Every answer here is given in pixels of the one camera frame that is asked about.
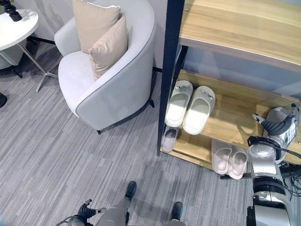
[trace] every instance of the wooden shelf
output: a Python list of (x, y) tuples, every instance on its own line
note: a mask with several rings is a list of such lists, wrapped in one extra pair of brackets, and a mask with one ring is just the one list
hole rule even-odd
[(167, 154), (212, 170), (211, 139), (208, 137), (192, 136), (180, 130), (174, 150)]
[[(216, 102), (202, 136), (191, 136), (182, 133), (177, 140), (174, 151), (182, 155), (211, 163), (210, 141), (212, 138), (248, 148), (247, 139), (250, 136), (262, 136), (263, 129), (253, 118), (253, 113), (265, 116), (272, 107), (285, 107), (297, 99), (282, 97), (273, 93), (239, 86), (236, 84), (218, 81), (182, 70), (178, 80), (188, 80), (196, 88), (205, 85), (215, 92)], [(298, 137), (290, 150), (301, 153), (301, 128)], [(294, 164), (301, 164), (301, 160), (287, 154), (285, 160)]]
[(301, 6), (279, 0), (186, 0), (180, 44), (301, 73)]

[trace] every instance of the gray wall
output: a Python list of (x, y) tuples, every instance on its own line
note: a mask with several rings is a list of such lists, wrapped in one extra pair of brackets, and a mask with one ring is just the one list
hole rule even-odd
[[(149, 0), (157, 20), (155, 38), (155, 66), (162, 68), (167, 0)], [(40, 24), (35, 34), (39, 38), (54, 40), (54, 34), (73, 16), (72, 0), (15, 0), (18, 8), (35, 10)]]
[[(162, 68), (167, 0), (149, 0), (157, 21), (155, 66)], [(285, 0), (301, 4), (301, 0)], [(72, 17), (71, 0), (16, 0), (19, 8), (38, 12), (36, 35), (53, 40), (55, 32)], [(184, 68), (225, 81), (301, 98), (301, 74), (210, 51), (190, 48)]]

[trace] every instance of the beige pillow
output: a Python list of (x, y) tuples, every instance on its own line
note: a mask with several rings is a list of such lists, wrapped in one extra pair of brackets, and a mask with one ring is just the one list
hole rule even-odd
[(123, 16), (90, 49), (94, 79), (109, 70), (127, 51), (127, 24)]
[(92, 3), (72, 0), (81, 51), (89, 53), (93, 44), (118, 20), (119, 6), (101, 7)]

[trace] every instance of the floor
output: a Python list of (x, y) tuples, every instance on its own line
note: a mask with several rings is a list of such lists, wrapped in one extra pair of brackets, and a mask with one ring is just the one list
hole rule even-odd
[[(61, 58), (51, 44), (28, 43), (45, 68)], [(101, 134), (71, 113), (58, 81), (35, 91), (38, 69), (23, 56), (17, 69), (0, 71), (8, 102), (0, 109), (0, 216), (4, 226), (53, 226), (92, 208), (110, 207), (130, 180), (138, 184), (129, 209), (131, 226), (162, 226), (172, 205), (182, 201), (188, 226), (243, 226), (252, 201), (250, 179), (220, 180), (211, 170), (162, 153), (156, 156), (161, 74), (154, 74), (152, 98), (140, 112)], [(300, 220), (301, 201), (292, 199)], [(100, 216), (91, 219), (95, 224)]]

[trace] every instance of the side table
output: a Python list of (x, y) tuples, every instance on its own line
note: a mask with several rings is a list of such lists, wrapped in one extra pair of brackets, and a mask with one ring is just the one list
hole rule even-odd
[(17, 11), (22, 16), (22, 20), (17, 22), (14, 22), (7, 13), (0, 15), (0, 50), (18, 45), (32, 60), (32, 62), (42, 71), (43, 78), (36, 89), (38, 92), (49, 77), (58, 78), (58, 76), (49, 71), (46, 72), (30, 54), (26, 47), (20, 43), (37, 29), (39, 25), (39, 15), (30, 9), (19, 9)]

